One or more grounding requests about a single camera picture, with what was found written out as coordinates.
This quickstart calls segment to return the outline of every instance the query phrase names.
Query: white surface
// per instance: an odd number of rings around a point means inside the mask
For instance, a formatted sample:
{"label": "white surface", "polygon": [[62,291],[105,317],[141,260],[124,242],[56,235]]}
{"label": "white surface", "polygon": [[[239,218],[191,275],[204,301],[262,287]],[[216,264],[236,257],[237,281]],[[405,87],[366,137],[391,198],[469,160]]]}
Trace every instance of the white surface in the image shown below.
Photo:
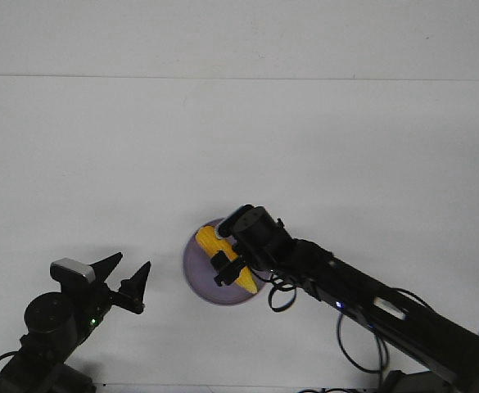
{"label": "white surface", "polygon": [[161,386],[106,385],[97,386],[98,393],[296,393],[301,388],[264,386]]}
{"label": "white surface", "polygon": [[479,79],[479,0],[0,0],[0,74]]}
{"label": "white surface", "polygon": [[[186,240],[247,202],[478,331],[478,82],[1,77],[0,354],[58,288],[50,262],[122,251],[109,284],[151,259],[147,309],[113,309],[74,353],[96,382],[374,386],[325,304],[301,293],[274,314],[267,291],[237,307],[191,293]],[[345,328],[374,365],[370,334]]]}

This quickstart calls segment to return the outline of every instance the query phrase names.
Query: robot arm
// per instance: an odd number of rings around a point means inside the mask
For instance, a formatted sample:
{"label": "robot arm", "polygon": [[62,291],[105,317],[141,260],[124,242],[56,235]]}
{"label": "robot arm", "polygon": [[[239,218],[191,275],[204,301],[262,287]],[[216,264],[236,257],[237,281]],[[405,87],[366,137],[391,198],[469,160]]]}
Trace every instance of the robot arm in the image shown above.
{"label": "robot arm", "polygon": [[52,263],[50,275],[61,284],[61,292],[45,293],[26,308],[28,334],[20,339],[21,348],[0,372],[0,393],[95,391],[90,377],[64,362],[86,341],[111,306],[135,314],[143,312],[150,262],[123,280],[117,292],[105,284],[122,257],[117,253],[91,265],[67,258]]}
{"label": "robot arm", "polygon": [[352,318],[467,393],[479,392],[479,336],[394,288],[360,272],[313,242],[294,239],[261,206],[245,205],[216,229],[237,242],[235,260],[212,260],[227,285],[243,266],[269,271]]}

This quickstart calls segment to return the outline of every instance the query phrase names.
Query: corn cob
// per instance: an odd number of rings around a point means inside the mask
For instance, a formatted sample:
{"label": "corn cob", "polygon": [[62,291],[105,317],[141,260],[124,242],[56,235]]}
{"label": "corn cob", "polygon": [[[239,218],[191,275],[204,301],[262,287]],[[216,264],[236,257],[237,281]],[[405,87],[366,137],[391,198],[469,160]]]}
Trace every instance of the corn cob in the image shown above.
{"label": "corn cob", "polygon": [[[223,251],[229,260],[235,260],[237,254],[232,250],[232,246],[225,239],[218,239],[215,236],[214,227],[206,225],[201,227],[196,234],[197,244],[211,258],[219,251]],[[242,268],[239,277],[234,281],[239,287],[249,291],[251,294],[257,293],[257,286],[248,267]]]}

